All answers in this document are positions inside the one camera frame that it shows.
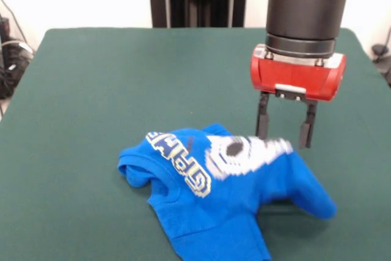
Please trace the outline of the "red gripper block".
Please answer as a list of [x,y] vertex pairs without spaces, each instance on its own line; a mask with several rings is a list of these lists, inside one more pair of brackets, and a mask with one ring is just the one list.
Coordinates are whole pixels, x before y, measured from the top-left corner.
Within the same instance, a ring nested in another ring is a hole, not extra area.
[[260,90],[256,135],[266,138],[269,116],[269,93],[291,92],[305,96],[307,112],[299,134],[299,148],[311,147],[317,101],[331,101],[337,94],[346,69],[346,56],[334,53],[330,58],[300,58],[272,53],[264,44],[258,44],[250,62],[253,87]]

